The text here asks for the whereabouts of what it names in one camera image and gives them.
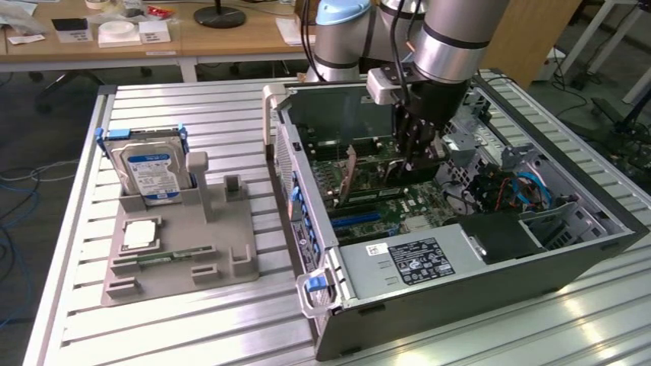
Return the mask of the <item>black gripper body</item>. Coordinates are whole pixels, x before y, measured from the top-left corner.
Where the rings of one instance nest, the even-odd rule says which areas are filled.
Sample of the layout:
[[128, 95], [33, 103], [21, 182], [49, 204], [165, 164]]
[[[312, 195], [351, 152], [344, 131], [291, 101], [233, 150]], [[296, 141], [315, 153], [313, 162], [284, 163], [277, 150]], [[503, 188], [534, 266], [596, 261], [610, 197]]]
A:
[[468, 81], [456, 84], [436, 81], [415, 82], [410, 86], [406, 110], [427, 122], [446, 124], [456, 115], [468, 87]]

